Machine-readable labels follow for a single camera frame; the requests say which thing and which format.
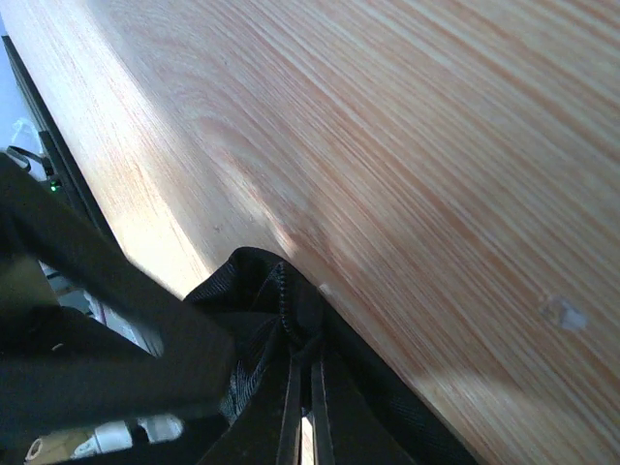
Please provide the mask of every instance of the black mesh fabric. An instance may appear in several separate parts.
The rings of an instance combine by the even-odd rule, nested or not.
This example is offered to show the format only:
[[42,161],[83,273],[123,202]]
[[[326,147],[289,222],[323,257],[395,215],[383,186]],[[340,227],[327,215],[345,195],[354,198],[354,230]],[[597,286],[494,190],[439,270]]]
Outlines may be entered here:
[[[292,355],[309,373],[317,349],[325,347],[347,362],[373,414],[417,463],[477,463],[317,289],[280,257],[260,249],[237,249],[186,301],[235,338],[238,362],[222,404],[230,423],[274,359]],[[302,396],[306,409],[311,409],[309,392]]]

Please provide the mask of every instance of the wood grain surface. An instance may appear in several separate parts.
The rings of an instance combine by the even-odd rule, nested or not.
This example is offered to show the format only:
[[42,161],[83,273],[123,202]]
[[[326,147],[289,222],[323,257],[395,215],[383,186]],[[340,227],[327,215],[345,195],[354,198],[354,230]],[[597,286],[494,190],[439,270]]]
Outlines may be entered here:
[[620,463],[616,0],[0,8],[178,295],[278,252],[484,461]]

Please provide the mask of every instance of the wooden tabletop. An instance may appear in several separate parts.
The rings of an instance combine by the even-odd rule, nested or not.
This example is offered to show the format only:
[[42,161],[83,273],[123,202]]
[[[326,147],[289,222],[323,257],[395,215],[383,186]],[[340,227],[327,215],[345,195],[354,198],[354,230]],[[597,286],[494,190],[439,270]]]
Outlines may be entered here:
[[615,0],[3,0],[125,253],[291,260],[482,459],[620,461]]

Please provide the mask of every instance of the wooden table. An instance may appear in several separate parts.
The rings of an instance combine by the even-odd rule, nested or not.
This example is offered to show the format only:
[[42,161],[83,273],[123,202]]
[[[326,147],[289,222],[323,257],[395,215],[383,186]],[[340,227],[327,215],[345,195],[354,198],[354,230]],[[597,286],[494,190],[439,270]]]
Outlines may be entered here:
[[483,459],[618,463],[617,2],[0,8],[123,250],[178,295],[278,252]]

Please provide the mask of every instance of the zipper teeth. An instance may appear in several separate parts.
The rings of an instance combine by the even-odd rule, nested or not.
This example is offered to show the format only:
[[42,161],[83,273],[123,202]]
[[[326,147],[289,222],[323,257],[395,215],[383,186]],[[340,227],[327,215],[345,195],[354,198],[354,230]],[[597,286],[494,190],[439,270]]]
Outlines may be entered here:
[[291,314],[287,267],[285,263],[279,263],[278,267],[280,268],[277,279],[278,287],[280,288],[280,320],[282,321],[282,327],[293,342],[298,346],[302,346],[303,341],[295,331],[295,322],[291,321],[293,315]]

